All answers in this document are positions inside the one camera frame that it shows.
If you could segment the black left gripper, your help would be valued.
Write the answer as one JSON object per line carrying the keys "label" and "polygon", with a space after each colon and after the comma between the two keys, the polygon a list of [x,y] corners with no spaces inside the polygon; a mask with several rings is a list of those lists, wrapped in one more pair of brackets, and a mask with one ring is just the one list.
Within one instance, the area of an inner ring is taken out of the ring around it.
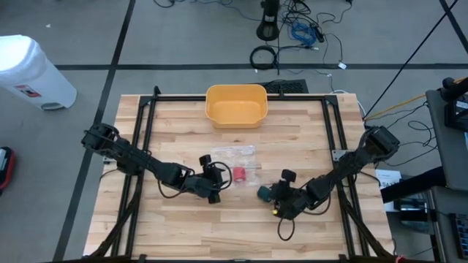
{"label": "black left gripper", "polygon": [[204,173],[188,176],[182,184],[181,191],[201,198],[208,198],[209,204],[220,203],[219,192],[225,184],[222,172],[224,170],[221,168],[208,166]]}

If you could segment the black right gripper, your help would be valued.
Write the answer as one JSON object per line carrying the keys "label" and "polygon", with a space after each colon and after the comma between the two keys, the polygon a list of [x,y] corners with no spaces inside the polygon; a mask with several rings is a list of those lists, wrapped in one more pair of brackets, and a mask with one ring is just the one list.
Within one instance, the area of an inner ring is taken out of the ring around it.
{"label": "black right gripper", "polygon": [[273,209],[277,210],[278,218],[293,220],[306,208],[310,208],[312,199],[306,190],[308,183],[300,188],[294,188],[290,182],[280,180],[270,187],[269,198],[273,202]]}

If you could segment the clear plastic zip bag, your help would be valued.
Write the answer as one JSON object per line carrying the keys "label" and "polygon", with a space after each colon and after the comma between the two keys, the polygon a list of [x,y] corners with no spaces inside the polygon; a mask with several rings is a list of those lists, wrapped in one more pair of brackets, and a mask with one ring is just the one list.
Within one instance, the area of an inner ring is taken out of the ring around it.
{"label": "clear plastic zip bag", "polygon": [[257,170],[260,168],[260,164],[256,160],[256,147],[254,145],[212,148],[211,157],[214,161],[219,162],[216,165],[217,167],[225,169],[225,172],[222,173],[222,177],[226,180],[229,180],[230,176],[227,168],[223,164],[229,167],[232,179],[234,167],[245,168],[246,180],[243,182],[235,182],[233,180],[232,184],[235,187],[256,186],[259,184],[260,179],[257,176]]}

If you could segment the yellow plastic bin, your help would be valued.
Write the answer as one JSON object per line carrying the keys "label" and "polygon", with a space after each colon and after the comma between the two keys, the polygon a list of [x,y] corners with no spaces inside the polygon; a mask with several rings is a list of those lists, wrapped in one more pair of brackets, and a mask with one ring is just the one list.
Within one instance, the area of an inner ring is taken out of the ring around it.
{"label": "yellow plastic bin", "polygon": [[268,94],[258,84],[213,85],[205,114],[218,129],[256,129],[268,114]]}

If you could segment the black keyboard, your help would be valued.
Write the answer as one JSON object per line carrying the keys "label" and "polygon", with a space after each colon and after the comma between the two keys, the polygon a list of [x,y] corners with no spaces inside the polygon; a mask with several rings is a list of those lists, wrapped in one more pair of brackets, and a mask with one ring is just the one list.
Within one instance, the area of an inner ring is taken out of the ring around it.
{"label": "black keyboard", "polygon": [[309,92],[305,80],[273,80],[260,85],[268,94],[307,94]]}

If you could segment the white printed box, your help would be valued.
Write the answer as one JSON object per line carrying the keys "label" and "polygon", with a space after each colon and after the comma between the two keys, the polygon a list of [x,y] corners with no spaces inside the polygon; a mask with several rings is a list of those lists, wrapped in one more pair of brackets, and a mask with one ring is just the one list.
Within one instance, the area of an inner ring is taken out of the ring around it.
{"label": "white printed box", "polygon": [[[401,180],[401,173],[395,170],[376,169],[375,175],[380,182],[380,190],[399,183]],[[384,204],[387,213],[396,213],[397,209],[394,207],[394,202]]]}

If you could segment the black flat bar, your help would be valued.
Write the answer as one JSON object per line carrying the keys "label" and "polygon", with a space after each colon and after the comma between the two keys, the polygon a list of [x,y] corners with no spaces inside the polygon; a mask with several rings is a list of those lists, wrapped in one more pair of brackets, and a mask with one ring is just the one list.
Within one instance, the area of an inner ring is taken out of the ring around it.
{"label": "black flat bar", "polygon": [[382,201],[384,203],[393,202],[397,199],[427,191],[433,186],[446,186],[445,173],[442,166],[430,169],[422,174],[412,176],[382,189]]}

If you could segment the black stand base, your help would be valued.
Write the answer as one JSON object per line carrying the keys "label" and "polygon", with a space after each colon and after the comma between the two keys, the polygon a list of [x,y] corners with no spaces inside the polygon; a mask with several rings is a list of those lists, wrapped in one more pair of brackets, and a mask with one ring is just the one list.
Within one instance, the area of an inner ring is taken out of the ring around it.
{"label": "black stand base", "polygon": [[263,41],[273,41],[279,36],[278,12],[279,0],[262,0],[260,3],[263,8],[263,15],[256,35]]}

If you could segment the grey desk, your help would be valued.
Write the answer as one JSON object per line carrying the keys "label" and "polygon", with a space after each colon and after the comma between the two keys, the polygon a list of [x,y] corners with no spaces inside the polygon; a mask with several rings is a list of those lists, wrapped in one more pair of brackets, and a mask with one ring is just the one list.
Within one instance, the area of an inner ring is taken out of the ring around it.
{"label": "grey desk", "polygon": [[468,147],[465,133],[445,125],[445,101],[437,90],[426,92],[445,181],[449,188],[468,191]]}

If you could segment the thin black slanted pole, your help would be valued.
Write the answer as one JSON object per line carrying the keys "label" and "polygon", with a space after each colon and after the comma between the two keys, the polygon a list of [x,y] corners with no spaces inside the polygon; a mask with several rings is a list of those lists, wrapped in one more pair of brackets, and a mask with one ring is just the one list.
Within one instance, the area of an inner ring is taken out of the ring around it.
{"label": "thin black slanted pole", "polygon": [[395,83],[396,79],[399,77],[399,75],[403,72],[404,69],[406,69],[407,65],[410,63],[410,61],[415,57],[415,55],[418,53],[418,51],[423,47],[423,45],[427,42],[427,40],[430,38],[430,36],[434,33],[434,31],[437,29],[437,27],[440,25],[440,23],[448,16],[448,13],[451,12],[451,10],[455,7],[455,5],[458,3],[459,0],[453,0],[453,3],[448,6],[448,11],[444,11],[444,14],[442,17],[435,23],[435,25],[431,28],[431,30],[427,33],[427,35],[423,38],[423,40],[420,42],[420,44],[416,47],[416,49],[412,52],[412,54],[409,56],[409,58],[401,65],[400,69],[398,72],[395,74],[393,79],[389,82],[389,84],[385,87],[385,89],[382,91],[382,93],[379,95],[379,97],[375,100],[373,105],[370,107],[369,111],[363,116],[362,120],[367,121],[370,118],[370,113],[373,111],[373,109],[377,106],[377,104],[381,101],[383,96],[388,92],[390,87]]}

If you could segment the black desk device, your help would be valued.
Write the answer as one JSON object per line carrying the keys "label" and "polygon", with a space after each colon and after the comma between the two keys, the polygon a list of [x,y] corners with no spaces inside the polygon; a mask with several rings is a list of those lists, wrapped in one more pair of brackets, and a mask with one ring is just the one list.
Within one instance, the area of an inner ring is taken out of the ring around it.
{"label": "black desk device", "polygon": [[440,96],[445,102],[445,125],[468,132],[468,77],[460,80],[445,78],[442,81]]}

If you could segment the red and black case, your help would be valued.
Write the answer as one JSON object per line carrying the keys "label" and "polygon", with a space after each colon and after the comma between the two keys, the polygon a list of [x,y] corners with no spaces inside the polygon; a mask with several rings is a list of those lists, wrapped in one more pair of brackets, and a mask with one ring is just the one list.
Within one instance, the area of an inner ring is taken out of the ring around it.
{"label": "red and black case", "polygon": [[8,186],[15,169],[16,155],[13,149],[0,147],[0,194]]}

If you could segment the white trash can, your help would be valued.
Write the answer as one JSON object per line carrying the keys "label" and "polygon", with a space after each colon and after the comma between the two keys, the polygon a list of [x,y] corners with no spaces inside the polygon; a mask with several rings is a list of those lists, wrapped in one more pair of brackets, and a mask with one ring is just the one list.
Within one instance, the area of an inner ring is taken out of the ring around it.
{"label": "white trash can", "polygon": [[44,111],[70,108],[78,95],[39,43],[21,34],[0,36],[0,88]]}

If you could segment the black aluminium table frame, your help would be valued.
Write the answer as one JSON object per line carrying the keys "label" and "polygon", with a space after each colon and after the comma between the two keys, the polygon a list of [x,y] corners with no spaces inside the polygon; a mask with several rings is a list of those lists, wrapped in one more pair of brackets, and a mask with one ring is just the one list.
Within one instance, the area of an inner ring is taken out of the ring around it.
{"label": "black aluminium table frame", "polygon": [[293,220],[272,214],[261,186],[297,174],[300,188],[336,165],[332,150],[357,149],[366,131],[353,94],[268,94],[256,129],[218,129],[205,114],[205,94],[123,96],[113,125],[119,135],[163,162],[201,173],[212,148],[254,145],[256,186],[230,187],[221,202],[178,195],[148,170],[117,170],[101,179],[86,242],[89,263],[397,263],[380,187],[371,164],[337,183],[331,195]]}

